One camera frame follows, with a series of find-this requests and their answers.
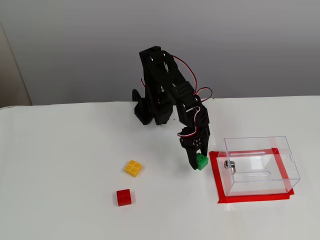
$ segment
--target clear acrylic container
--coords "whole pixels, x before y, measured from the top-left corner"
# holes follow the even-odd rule
[[[288,193],[300,176],[285,136],[225,138],[217,157],[225,196]]]

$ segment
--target white wall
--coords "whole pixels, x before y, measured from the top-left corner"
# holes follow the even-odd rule
[[[0,20],[36,105],[131,100],[154,45],[215,97],[320,95],[318,0],[0,0]]]
[[[0,22],[0,108],[16,105],[31,102]]]

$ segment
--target robotic arm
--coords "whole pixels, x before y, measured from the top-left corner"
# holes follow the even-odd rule
[[[191,84],[178,69],[174,57],[161,47],[154,46],[139,53],[145,82],[145,97],[136,89],[132,90],[132,100],[138,102],[134,114],[147,125],[154,118],[157,125],[166,124],[173,105],[179,121],[186,125],[178,136],[186,150],[189,163],[198,168],[197,151],[207,156],[209,142],[208,111]]]

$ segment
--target white table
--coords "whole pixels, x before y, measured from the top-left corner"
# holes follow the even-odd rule
[[[301,181],[290,200],[217,204],[193,170],[174,111],[143,126],[133,102],[0,110],[0,240],[300,240],[320,227],[320,97],[211,99],[209,150],[223,138],[286,136]],[[124,172],[129,160],[144,168]],[[117,206],[117,190],[133,204]]]

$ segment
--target cable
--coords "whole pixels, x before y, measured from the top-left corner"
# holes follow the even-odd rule
[[[195,94],[198,95],[198,94],[199,94],[202,90],[204,90],[204,89],[209,89],[209,90],[211,91],[211,95],[210,95],[210,97],[206,98],[205,100],[202,100],[202,101],[201,101],[202,103],[203,103],[204,101],[207,101],[209,98],[211,98],[211,97],[212,97],[212,94],[213,94],[212,89],[211,89],[210,87],[207,87],[207,86],[200,88]]]
[[[178,133],[177,135],[181,138],[187,138],[187,137],[191,137],[193,135],[195,135],[198,131],[198,127],[197,127],[197,123],[196,123],[196,116],[197,114],[200,112],[201,108],[199,106],[195,106],[193,108],[191,108],[191,110],[198,108],[198,110],[196,111],[196,113],[194,114],[194,123],[195,123],[195,129],[193,133],[187,134],[187,135],[181,135],[180,133]]]
[[[191,68],[188,66],[188,64],[186,64],[183,60],[181,60],[180,58],[178,58],[177,56],[173,56],[172,55],[172,57],[174,58],[174,59],[177,59],[178,61],[180,61],[181,63],[183,63],[185,66],[186,66],[186,68],[189,70],[189,72],[192,74],[192,76],[193,76],[193,80],[194,80],[194,94],[196,94],[196,91],[197,91],[197,78],[196,78],[196,75],[194,74],[194,72],[191,70]]]
[[[142,83],[142,85],[144,86],[144,88],[146,88],[146,85],[144,84],[144,82],[142,81],[142,79],[145,79],[145,78],[142,77],[140,80],[141,80],[141,83]]]

